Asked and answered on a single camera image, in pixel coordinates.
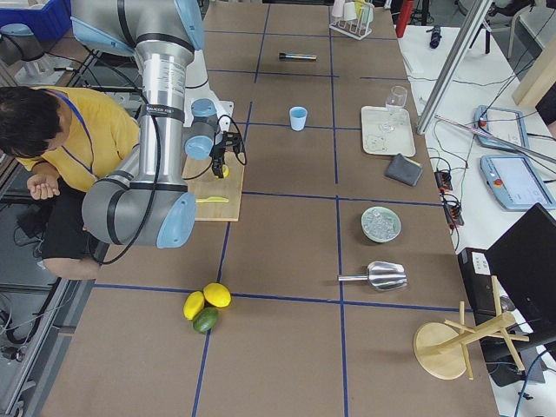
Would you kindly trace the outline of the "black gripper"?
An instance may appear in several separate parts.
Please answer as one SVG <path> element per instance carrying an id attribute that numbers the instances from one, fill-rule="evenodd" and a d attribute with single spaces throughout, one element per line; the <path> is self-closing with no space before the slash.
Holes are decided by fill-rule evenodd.
<path id="1" fill-rule="evenodd" d="M 216 178 L 226 178 L 226 164 L 223 160 L 225 151 L 232 149 L 236 156 L 242 152 L 242 135 L 240 133 L 224 131 L 221 137 L 221 140 L 213 146 L 209 154 L 213 159 L 212 172 Z"/>

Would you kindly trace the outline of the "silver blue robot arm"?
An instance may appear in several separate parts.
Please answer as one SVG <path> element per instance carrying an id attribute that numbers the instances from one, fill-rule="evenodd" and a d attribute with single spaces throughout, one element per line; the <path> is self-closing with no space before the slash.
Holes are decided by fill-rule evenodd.
<path id="1" fill-rule="evenodd" d="M 115 245 L 181 247 L 195 224 L 185 159 L 216 155 L 231 104 L 209 86 L 196 1 L 74 1 L 75 38 L 135 58 L 142 76 L 139 143 L 97 180 L 82 205 L 85 227 Z"/>

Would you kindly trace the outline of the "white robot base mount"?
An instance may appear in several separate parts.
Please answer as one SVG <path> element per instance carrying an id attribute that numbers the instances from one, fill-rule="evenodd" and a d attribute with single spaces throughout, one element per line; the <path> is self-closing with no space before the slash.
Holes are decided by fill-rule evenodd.
<path id="1" fill-rule="evenodd" d="M 209 84 L 209 75 L 202 50 L 194 54 L 193 62 L 186 68 L 183 126 L 190 127 L 193 122 L 192 104 L 198 99 L 209 99 L 213 102 L 218 116 L 233 115 L 235 104 L 232 101 L 221 100 Z"/>

